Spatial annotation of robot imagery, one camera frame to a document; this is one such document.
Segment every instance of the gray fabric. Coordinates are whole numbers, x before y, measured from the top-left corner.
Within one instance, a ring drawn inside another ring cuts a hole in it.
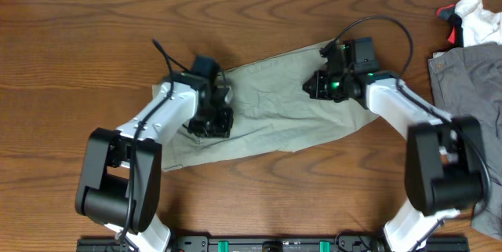
[[[326,59],[308,46],[226,72],[234,99],[228,139],[199,139],[182,128],[163,144],[162,168],[175,170],[272,151],[295,152],[342,138],[377,116],[354,100],[312,100],[302,84]]]
[[[429,72],[437,107],[453,115],[473,115],[481,123],[492,195],[472,226],[502,240],[502,46],[452,49],[429,60]]]

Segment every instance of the green connector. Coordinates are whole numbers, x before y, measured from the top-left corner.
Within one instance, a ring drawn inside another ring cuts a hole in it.
[[[218,242],[218,252],[228,252],[228,241]]]
[[[319,247],[319,252],[329,252],[329,241],[321,241]]]

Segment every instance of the gray cloth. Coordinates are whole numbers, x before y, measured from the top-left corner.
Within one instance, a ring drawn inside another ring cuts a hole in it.
[[[354,100],[312,100],[302,85],[326,61],[308,46],[226,72],[234,91],[228,139],[197,138],[181,128],[163,144],[162,168],[237,159],[272,151],[295,152],[342,138],[377,116]]]
[[[437,107],[453,115],[473,115],[481,123],[492,195],[472,226],[502,240],[502,46],[452,49],[429,60],[429,72]]]

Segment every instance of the white cloth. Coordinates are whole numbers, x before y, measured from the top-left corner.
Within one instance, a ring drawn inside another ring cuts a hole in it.
[[[500,13],[483,9],[482,0],[460,0],[455,13],[462,18],[464,47],[491,42],[502,44]]]
[[[272,151],[295,152],[342,138],[377,115],[354,100],[313,100],[302,85],[326,59],[325,42],[227,71],[234,98],[228,139],[197,138],[181,128],[162,146],[163,170]]]

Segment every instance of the wooden surface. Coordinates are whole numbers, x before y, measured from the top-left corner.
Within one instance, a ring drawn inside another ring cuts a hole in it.
[[[89,134],[132,118],[167,72],[152,37],[181,63],[201,53],[234,68],[384,13],[411,30],[416,53],[405,79],[431,100],[426,59],[450,47],[435,10],[457,1],[1,0],[0,250],[71,251],[81,236],[111,235],[75,213],[75,192]],[[501,0],[484,3],[502,10]],[[400,71],[408,53],[401,31],[373,21],[347,38],[369,35],[383,68]],[[374,231],[405,199],[404,146],[378,119],[296,153],[165,173],[158,213],[175,230],[214,236]],[[442,231],[464,233],[474,251],[502,250],[466,221]]]

